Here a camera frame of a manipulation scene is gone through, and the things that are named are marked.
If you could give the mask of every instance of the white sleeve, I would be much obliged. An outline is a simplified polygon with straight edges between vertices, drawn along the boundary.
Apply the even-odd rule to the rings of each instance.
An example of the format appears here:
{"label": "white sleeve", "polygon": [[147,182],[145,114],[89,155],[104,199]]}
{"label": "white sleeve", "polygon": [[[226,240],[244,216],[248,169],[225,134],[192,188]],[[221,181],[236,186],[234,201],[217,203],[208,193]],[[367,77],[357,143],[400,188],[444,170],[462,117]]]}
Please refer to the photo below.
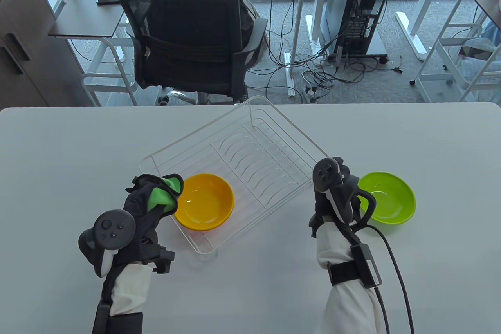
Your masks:
{"label": "white sleeve", "polygon": [[[317,231],[317,260],[324,269],[327,269],[327,261],[340,264],[353,260],[349,241],[334,223],[324,223]],[[318,332],[383,334],[383,315],[374,291],[365,289],[359,279],[336,284],[329,294]]]}
{"label": "white sleeve", "polygon": [[146,265],[129,264],[120,273],[111,291],[110,316],[139,313],[146,302],[152,268]]}

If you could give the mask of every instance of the chair base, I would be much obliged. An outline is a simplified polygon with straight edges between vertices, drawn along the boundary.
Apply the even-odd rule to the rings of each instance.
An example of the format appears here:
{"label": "chair base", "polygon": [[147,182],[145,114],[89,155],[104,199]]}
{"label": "chair base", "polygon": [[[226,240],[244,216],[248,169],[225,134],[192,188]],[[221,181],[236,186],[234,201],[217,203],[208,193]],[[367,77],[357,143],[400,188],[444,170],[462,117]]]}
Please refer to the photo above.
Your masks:
{"label": "chair base", "polygon": [[172,90],[165,94],[165,96],[160,96],[158,98],[158,105],[167,105],[170,101],[170,98],[177,98],[180,101],[184,101],[186,103],[189,103],[191,105],[239,105],[240,103],[245,102],[247,99],[249,99],[249,94],[247,93],[247,87],[245,87],[245,94],[242,96],[237,101],[216,101],[216,102],[211,102],[211,95],[207,94],[206,92],[200,92],[197,91],[197,98],[192,98],[190,96],[187,96],[184,92],[177,91],[177,90]]}

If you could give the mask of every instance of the yellow bowl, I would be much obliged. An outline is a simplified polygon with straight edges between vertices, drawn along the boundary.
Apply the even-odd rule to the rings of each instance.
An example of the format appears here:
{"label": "yellow bowl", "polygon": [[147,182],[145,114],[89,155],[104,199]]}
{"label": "yellow bowl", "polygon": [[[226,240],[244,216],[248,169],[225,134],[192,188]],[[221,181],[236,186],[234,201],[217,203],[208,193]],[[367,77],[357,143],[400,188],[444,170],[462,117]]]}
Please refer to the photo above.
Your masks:
{"label": "yellow bowl", "polygon": [[184,181],[174,216],[190,230],[209,231],[225,223],[234,206],[231,186],[219,176],[202,173]]}

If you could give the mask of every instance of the cabinet handle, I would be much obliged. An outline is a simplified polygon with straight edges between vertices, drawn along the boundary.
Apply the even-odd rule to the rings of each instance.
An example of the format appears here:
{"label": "cabinet handle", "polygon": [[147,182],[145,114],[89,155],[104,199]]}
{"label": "cabinet handle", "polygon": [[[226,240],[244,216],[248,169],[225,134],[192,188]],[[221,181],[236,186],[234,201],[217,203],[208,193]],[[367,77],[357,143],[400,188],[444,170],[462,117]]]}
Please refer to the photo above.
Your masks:
{"label": "cabinet handle", "polygon": [[18,76],[22,76],[24,74],[23,70],[21,69],[20,65],[18,64],[14,56],[12,56],[11,52],[6,47],[0,47],[0,51],[2,51],[5,57],[7,57],[7,60],[10,60],[16,74]]}
{"label": "cabinet handle", "polygon": [[7,37],[11,40],[11,42],[19,50],[19,52],[21,53],[21,56],[23,57],[23,59],[25,61],[31,61],[30,56],[28,55],[28,53],[26,52],[26,50],[23,48],[23,45],[18,40],[18,38],[16,38],[16,36],[13,33],[11,33],[11,32],[7,33]]}

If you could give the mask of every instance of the wire dish rack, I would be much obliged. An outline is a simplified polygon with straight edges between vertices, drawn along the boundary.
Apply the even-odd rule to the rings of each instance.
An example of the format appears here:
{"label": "wire dish rack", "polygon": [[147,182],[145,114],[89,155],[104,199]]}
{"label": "wire dish rack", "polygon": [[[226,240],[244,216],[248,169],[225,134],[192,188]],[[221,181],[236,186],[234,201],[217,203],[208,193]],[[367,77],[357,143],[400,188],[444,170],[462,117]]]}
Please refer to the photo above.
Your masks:
{"label": "wire dish rack", "polygon": [[145,157],[142,173],[211,173],[235,195],[230,218],[197,232],[172,220],[196,252],[208,254],[242,235],[311,187],[316,162],[327,154],[263,96],[254,96],[202,128]]}

